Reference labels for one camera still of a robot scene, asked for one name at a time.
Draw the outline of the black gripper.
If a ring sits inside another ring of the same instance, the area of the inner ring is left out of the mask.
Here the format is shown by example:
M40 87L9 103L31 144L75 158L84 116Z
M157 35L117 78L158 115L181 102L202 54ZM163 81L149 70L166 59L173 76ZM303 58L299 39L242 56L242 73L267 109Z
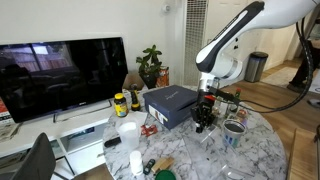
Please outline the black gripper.
M216 117L212 113L216 98L209 92L200 91L196 106L191 109L191 116L196 125L196 132L202 133L204 128L216 125Z

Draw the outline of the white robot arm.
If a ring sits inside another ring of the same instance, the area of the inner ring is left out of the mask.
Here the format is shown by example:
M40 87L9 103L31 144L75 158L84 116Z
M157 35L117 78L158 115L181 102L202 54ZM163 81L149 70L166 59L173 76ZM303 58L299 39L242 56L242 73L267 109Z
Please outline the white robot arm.
M301 21L316 9L320 0L257 0L241 10L196 56L195 63L201 76L198 98L191 109L196 132L202 133L213 124L214 97L221 97L230 104L241 100L233 94L214 86L214 80L234 80L244 69L244 60L229 53L229 47L237 38L248 36L260 29L280 29Z

